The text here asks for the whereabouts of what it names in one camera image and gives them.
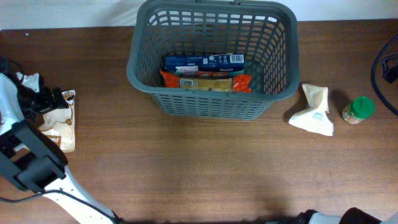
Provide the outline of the grey plastic basket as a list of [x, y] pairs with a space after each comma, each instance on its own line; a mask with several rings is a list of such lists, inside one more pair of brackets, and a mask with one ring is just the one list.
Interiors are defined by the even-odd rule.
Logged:
[[[205, 65], [243, 62], [249, 92], [196, 90], [190, 77], [166, 87], [165, 58], [181, 55]], [[269, 1], [146, 1], [137, 13], [127, 77], [168, 114], [256, 119], [299, 86], [296, 16]]]

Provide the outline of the blue foil box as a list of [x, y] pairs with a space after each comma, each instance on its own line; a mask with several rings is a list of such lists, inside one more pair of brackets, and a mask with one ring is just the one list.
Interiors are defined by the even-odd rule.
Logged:
[[234, 76], [245, 69], [243, 54], [174, 55], [164, 56], [162, 70], [180, 76], [199, 76], [203, 73], [221, 73]]

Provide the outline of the orange pasta packet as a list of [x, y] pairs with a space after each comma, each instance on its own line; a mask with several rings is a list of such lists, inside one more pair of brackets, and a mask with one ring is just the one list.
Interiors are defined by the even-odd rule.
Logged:
[[170, 72], [160, 72], [167, 88], [181, 88], [189, 90], [241, 92], [251, 93], [249, 87], [252, 76], [237, 75], [235, 77], [179, 77]]

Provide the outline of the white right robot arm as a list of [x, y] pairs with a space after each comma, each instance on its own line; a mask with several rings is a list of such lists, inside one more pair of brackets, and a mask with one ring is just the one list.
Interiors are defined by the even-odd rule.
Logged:
[[[307, 99], [308, 107], [295, 113], [289, 120], [289, 124], [296, 128], [304, 129], [311, 133], [332, 136], [334, 124], [329, 120], [327, 114], [328, 107], [328, 88], [304, 83], [303, 92]], [[348, 104], [343, 110], [343, 119], [350, 124], [358, 124], [370, 117], [375, 110], [373, 101], [365, 96], [360, 96], [352, 103]], [[315, 210], [307, 210], [300, 213], [294, 220], [301, 224], [323, 224], [323, 223], [381, 223], [379, 219], [358, 209], [351, 208], [343, 216], [325, 215]]]

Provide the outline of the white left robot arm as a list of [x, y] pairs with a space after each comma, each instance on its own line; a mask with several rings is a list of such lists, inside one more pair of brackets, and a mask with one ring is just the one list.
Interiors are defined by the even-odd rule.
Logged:
[[38, 73], [1, 58], [1, 176], [28, 199], [47, 197], [79, 223], [122, 223], [111, 209], [95, 200], [74, 178], [59, 144], [36, 125], [44, 115], [45, 129], [74, 119], [74, 91], [44, 86]]

